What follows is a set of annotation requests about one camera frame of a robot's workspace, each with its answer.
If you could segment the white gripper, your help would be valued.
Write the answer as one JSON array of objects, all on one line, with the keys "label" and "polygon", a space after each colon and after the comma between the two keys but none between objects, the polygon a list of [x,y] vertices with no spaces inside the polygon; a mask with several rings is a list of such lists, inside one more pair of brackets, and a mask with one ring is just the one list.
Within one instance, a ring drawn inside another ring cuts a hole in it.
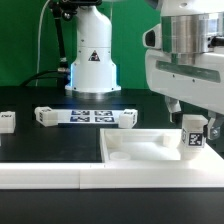
[{"label": "white gripper", "polygon": [[181,122],[180,100],[213,111],[208,113],[208,138],[220,137],[224,123],[224,48],[197,55],[194,65],[174,64],[169,54],[148,49],[145,67],[150,90],[166,96],[172,123]]}]

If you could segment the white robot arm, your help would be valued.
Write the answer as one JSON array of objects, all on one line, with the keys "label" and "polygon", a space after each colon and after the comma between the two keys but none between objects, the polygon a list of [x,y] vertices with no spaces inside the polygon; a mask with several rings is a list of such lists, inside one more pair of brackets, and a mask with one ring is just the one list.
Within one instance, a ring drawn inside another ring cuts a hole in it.
[{"label": "white robot arm", "polygon": [[[83,97],[117,91],[111,60],[111,21],[96,8],[101,0],[76,3],[77,57],[67,90]],[[205,133],[220,136],[224,124],[224,0],[145,0],[160,22],[142,36],[149,88],[165,96],[171,118],[186,102],[208,111]]]}]

